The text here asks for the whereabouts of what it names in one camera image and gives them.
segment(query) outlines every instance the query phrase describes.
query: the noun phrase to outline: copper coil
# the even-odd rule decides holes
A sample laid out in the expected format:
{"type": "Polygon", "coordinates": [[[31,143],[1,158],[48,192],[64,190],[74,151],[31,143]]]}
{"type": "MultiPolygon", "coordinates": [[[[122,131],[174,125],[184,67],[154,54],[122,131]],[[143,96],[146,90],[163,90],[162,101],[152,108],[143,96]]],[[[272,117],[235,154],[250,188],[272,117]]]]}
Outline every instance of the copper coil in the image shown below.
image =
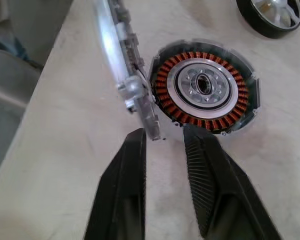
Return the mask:
{"type": "Polygon", "coordinates": [[[166,60],[160,67],[155,81],[155,93],[159,99],[159,106],[174,120],[181,124],[190,123],[210,131],[222,131],[235,124],[245,113],[248,106],[248,89],[240,73],[227,61],[206,52],[182,52],[166,60]],[[227,115],[217,119],[197,118],[181,110],[170,98],[167,89],[167,77],[171,69],[178,63],[189,58],[203,58],[214,61],[225,67],[234,77],[238,86],[238,100],[233,110],[227,115]]]}

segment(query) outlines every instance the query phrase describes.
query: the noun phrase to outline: black wheel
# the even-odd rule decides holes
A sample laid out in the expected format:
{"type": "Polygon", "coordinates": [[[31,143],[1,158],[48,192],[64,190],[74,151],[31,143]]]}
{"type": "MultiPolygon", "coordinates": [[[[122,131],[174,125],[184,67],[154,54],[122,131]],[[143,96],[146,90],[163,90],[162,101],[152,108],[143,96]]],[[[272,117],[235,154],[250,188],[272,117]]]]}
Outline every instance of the black wheel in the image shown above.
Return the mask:
{"type": "Polygon", "coordinates": [[[238,8],[258,33],[278,39],[300,26],[300,0],[236,0],[238,8]]]}

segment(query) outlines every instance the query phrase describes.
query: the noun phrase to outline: metal cover plate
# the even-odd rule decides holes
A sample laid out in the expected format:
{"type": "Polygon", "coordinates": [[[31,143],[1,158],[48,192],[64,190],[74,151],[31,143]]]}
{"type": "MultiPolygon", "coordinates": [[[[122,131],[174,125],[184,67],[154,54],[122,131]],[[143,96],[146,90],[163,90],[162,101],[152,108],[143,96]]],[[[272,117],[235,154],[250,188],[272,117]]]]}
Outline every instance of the metal cover plate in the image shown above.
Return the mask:
{"type": "Polygon", "coordinates": [[[137,112],[147,135],[160,138],[149,83],[140,57],[138,39],[130,26],[130,14],[122,0],[93,0],[96,25],[104,56],[127,109],[137,112]]]}

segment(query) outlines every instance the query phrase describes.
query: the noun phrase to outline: table surface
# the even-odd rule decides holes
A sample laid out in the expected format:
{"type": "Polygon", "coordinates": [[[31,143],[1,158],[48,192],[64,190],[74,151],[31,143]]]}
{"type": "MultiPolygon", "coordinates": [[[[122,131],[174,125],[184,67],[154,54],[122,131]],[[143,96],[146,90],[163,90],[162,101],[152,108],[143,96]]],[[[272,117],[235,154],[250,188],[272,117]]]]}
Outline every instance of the table surface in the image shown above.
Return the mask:
{"type": "MultiPolygon", "coordinates": [[[[222,141],[284,239],[300,240],[300,28],[272,40],[234,0],[125,0],[146,70],[165,45],[204,38],[237,50],[261,79],[262,109],[222,141]]],[[[101,174],[140,126],[102,57],[92,0],[74,0],[0,168],[0,240],[83,238],[101,174]]],[[[146,235],[200,239],[182,142],[147,143],[146,235]]]]}

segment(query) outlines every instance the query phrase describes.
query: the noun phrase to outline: wheel rim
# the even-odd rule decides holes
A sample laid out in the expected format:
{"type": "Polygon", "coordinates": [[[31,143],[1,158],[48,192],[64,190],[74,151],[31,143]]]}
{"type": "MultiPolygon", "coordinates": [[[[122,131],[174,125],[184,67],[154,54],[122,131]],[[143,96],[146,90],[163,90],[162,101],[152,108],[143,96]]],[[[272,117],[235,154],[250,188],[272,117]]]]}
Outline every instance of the wheel rim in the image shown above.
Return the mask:
{"type": "Polygon", "coordinates": [[[256,10],[270,24],[285,30],[300,24],[300,0],[251,0],[256,10]]]}

